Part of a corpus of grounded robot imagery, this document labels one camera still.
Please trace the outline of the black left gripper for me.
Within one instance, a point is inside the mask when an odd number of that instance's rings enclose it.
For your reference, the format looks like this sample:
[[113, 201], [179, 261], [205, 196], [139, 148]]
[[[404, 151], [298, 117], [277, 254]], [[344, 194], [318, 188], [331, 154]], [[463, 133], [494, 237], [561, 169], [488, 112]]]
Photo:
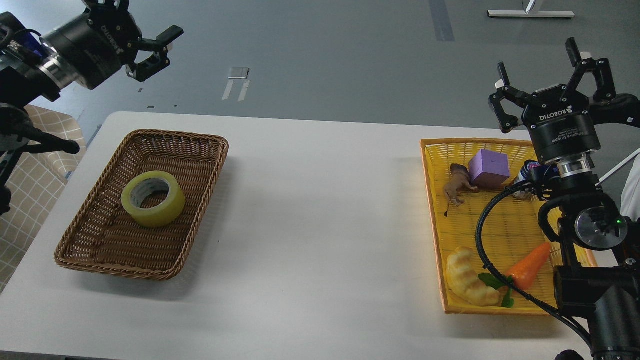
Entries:
[[[85, 11], [43, 36], [44, 43], [71, 66], [76, 82], [93, 91], [125, 66], [143, 83], [170, 65], [173, 41], [185, 30], [172, 25], [156, 39], [138, 39], [129, 0], [83, 0]], [[136, 63], [138, 52], [151, 53]]]

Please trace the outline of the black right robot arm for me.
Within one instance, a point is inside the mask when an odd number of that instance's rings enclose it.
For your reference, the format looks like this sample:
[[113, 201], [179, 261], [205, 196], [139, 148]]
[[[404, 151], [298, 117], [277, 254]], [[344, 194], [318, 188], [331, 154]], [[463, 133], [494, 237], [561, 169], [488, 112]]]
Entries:
[[[496, 91], [489, 105], [499, 128], [528, 130], [543, 169], [506, 187], [483, 209], [475, 245], [483, 267], [514, 292], [562, 322], [587, 344], [594, 360], [637, 360], [639, 336], [639, 221], [622, 215], [594, 173], [592, 155], [602, 147], [596, 126], [639, 127], [639, 99], [619, 94], [610, 61], [580, 51], [574, 38], [565, 48], [573, 68], [567, 83], [532, 93], [515, 88], [505, 64], [497, 68]], [[508, 280], [483, 248], [483, 227], [490, 212], [508, 196], [531, 190], [542, 205], [537, 225], [559, 246], [553, 267], [556, 304], [550, 305]]]

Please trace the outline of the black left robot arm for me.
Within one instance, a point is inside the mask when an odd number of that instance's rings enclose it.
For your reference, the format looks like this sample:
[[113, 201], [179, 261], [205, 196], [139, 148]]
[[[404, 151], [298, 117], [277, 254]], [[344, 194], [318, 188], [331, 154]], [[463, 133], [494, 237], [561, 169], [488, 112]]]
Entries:
[[85, 0], [82, 14], [42, 35], [13, 13], [1, 14], [0, 133], [1, 213], [10, 211], [9, 178], [23, 154], [77, 155], [80, 144], [39, 130], [26, 107], [39, 97], [51, 102], [76, 83], [90, 91], [125, 69], [145, 82], [170, 65], [170, 45], [184, 34], [172, 25], [144, 38], [128, 0]]

